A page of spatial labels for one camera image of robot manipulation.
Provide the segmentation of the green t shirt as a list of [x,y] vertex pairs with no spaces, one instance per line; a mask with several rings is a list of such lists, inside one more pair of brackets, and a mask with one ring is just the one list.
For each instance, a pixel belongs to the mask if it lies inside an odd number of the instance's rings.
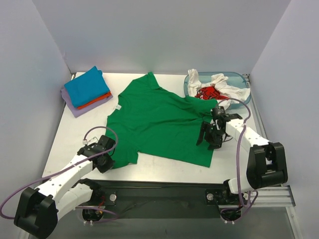
[[210,120],[217,100],[180,97],[162,88],[154,74],[134,79],[118,96],[118,109],[107,117],[107,136],[118,136],[114,168],[136,164],[138,154],[210,167],[209,144],[197,145],[201,123]]

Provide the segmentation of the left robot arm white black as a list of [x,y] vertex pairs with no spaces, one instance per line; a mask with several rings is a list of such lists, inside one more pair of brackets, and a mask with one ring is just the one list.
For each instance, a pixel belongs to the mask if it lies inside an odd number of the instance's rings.
[[84,176],[94,169],[110,170],[114,161],[109,155],[116,141],[103,135],[97,143],[83,146],[58,175],[36,188],[23,190],[13,220],[15,226],[38,239],[48,238],[58,221],[83,203],[97,204],[101,186]]

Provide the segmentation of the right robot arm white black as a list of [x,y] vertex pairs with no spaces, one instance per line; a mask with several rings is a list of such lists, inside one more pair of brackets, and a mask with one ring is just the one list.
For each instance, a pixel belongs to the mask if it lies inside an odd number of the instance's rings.
[[201,123],[197,145],[204,140],[209,150],[221,148],[224,136],[230,136],[237,142],[236,165],[239,166],[240,149],[248,152],[245,174],[226,181],[221,190],[221,199],[233,203],[240,193],[284,184],[288,181],[286,154],[279,142],[270,142],[248,127],[238,114],[213,116],[212,122]]

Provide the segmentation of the folded lilac t shirt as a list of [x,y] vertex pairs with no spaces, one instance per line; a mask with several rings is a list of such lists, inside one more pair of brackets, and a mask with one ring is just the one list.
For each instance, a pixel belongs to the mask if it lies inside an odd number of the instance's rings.
[[108,100],[106,100],[105,102],[103,103],[96,103],[96,104],[93,104],[89,107],[86,107],[84,109],[81,109],[81,110],[78,110],[77,108],[75,108],[73,105],[72,105],[72,102],[71,102],[71,99],[69,97],[69,94],[67,93],[67,90],[65,88],[62,88],[61,89],[61,96],[63,98],[63,100],[65,101],[67,107],[69,108],[69,110],[72,112],[72,114],[74,115],[75,118],[87,113],[88,111],[106,103],[107,101],[109,101],[110,99],[113,98],[113,96],[109,97]]

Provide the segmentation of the folded orange t shirt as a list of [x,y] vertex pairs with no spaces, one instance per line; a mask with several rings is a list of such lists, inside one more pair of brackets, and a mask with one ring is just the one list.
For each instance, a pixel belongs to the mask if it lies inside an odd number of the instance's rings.
[[107,92],[107,93],[105,93],[105,94],[103,94],[103,95],[101,95],[101,96],[89,101],[88,103],[77,107],[77,109],[81,110],[81,109],[84,109],[84,108],[89,107],[89,106],[91,106],[93,104],[96,104],[96,103],[103,103],[106,100],[108,100],[109,97],[111,97],[111,96],[112,96],[112,93],[111,92]]

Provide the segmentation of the folded blue t shirt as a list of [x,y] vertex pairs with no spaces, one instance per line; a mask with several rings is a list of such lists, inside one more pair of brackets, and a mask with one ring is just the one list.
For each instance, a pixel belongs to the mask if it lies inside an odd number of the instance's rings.
[[82,108],[98,98],[111,94],[102,71],[98,70],[96,66],[66,83],[64,88],[75,108]]

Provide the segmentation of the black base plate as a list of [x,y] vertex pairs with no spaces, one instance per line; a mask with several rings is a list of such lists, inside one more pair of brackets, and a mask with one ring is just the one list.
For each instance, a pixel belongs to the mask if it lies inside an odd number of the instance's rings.
[[224,184],[102,181],[81,179],[93,191],[81,203],[85,220],[213,219],[234,222],[244,209]]

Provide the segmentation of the aluminium frame rail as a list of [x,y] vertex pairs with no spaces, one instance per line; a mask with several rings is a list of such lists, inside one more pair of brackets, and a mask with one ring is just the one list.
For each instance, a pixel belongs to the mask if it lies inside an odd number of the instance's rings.
[[[240,204],[239,195],[227,193],[220,188],[208,188],[180,185],[171,187],[165,185],[159,186],[141,186],[141,187],[107,187],[101,188],[78,184],[67,190],[63,195],[53,195],[38,189],[40,196],[50,197],[54,200],[57,210],[75,209],[76,207],[91,206],[119,206],[121,202],[128,201],[136,203],[140,200],[142,203],[167,201],[187,201],[197,200],[207,205],[216,203],[219,206],[236,206]],[[270,187],[260,189],[257,192],[244,193],[242,195],[245,204],[254,203],[258,207],[292,207],[295,205],[290,190],[286,187]]]

